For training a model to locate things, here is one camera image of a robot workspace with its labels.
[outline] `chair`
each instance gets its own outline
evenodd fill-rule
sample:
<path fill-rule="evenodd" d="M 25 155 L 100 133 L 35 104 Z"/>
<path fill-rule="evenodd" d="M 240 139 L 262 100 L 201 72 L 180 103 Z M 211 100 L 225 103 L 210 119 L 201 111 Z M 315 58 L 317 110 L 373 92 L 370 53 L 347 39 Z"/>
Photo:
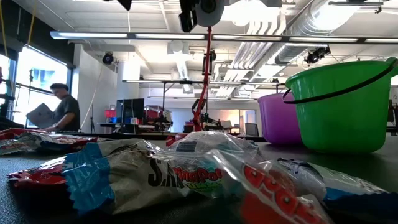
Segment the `chair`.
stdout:
<path fill-rule="evenodd" d="M 259 137 L 259 129 L 257 124 L 245 123 L 244 127 L 246 128 L 246 135 Z"/>

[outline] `workshop room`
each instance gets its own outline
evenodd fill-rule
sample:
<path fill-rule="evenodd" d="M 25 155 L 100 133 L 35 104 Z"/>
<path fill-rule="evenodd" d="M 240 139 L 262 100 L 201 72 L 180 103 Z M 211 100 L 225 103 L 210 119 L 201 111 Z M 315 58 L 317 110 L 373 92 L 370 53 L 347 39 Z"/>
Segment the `workshop room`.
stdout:
<path fill-rule="evenodd" d="M 0 0 L 0 223 L 398 223 L 396 19 Z"/>

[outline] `man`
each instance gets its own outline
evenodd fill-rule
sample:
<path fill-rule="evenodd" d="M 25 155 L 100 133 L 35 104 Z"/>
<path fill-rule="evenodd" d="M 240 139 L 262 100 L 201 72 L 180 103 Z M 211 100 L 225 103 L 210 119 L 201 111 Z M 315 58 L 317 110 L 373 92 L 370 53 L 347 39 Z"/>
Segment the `man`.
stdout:
<path fill-rule="evenodd" d="M 68 86 L 54 83 L 50 86 L 52 93 L 61 100 L 54 111 L 55 124 L 44 130 L 51 131 L 78 131 L 80 129 L 79 103 L 68 93 Z"/>

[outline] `ceiling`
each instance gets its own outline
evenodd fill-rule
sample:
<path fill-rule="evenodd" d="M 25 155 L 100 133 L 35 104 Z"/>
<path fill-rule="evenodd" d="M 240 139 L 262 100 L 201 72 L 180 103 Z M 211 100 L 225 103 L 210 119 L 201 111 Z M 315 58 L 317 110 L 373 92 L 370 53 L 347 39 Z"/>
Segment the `ceiling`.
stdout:
<path fill-rule="evenodd" d="M 24 9 L 32 12 L 36 0 L 14 0 Z M 37 0 L 37 17 L 59 31 L 91 31 L 91 32 L 182 32 L 178 20 L 180 6 L 178 0 L 168 1 L 133 1 L 129 15 L 116 2 L 102 2 L 101 0 Z M 296 0 L 295 7 L 287 10 L 287 21 L 294 17 L 308 0 Z M 383 9 L 398 9 L 397 1 L 384 2 Z M 367 35 L 391 37 L 398 35 L 398 14 L 375 14 L 361 11 L 354 14 L 348 22 L 333 32 L 333 35 Z M 244 34 L 248 26 L 239 27 L 231 21 L 220 21 L 213 27 L 216 34 Z M 205 33 L 206 28 L 196 26 L 194 33 Z M 133 45 L 139 51 L 145 64 L 141 67 L 144 78 L 153 78 L 156 74 L 170 74 L 177 70 L 172 58 L 167 57 L 167 43 L 169 41 L 150 40 L 91 40 L 85 46 L 99 57 L 104 54 L 106 46 Z M 188 70 L 201 70 L 205 42 L 189 42 L 193 60 L 187 62 Z M 217 53 L 216 62 L 234 59 L 240 43 L 213 42 L 211 47 Z M 322 66 L 331 63 L 361 60 L 377 60 L 384 57 L 398 55 L 397 45 L 330 45 L 331 55 L 326 56 L 318 64 Z M 129 57 L 128 52 L 114 52 L 119 60 Z M 303 57 L 297 59 L 292 66 L 283 69 L 283 77 L 289 77 L 308 67 L 303 63 Z"/>

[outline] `desk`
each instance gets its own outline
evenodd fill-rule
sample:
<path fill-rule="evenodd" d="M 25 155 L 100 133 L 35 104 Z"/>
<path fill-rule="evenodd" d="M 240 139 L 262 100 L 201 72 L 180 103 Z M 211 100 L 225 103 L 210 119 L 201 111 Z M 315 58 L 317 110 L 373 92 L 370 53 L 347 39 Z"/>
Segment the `desk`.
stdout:
<path fill-rule="evenodd" d="M 326 166 L 334 170 L 368 180 L 389 191 L 398 191 L 398 137 L 389 136 L 384 147 L 371 154 L 333 155 L 310 152 L 304 147 L 273 146 L 258 142 L 260 153 L 265 159 L 279 157 L 301 159 Z M 45 203 L 47 198 L 31 202 L 29 197 L 16 197 L 20 192 L 11 194 L 6 181 L 6 174 L 38 166 L 58 156 L 38 156 L 26 154 L 0 157 L 0 220 L 7 223 L 239 223 L 239 220 L 228 210 L 229 203 L 224 199 L 211 200 L 201 195 L 155 205 L 135 212 L 109 216 L 101 212 L 92 212 L 79 217 L 68 202 L 68 195 L 52 195 L 46 192 L 49 200 L 61 198 L 55 203 Z"/>

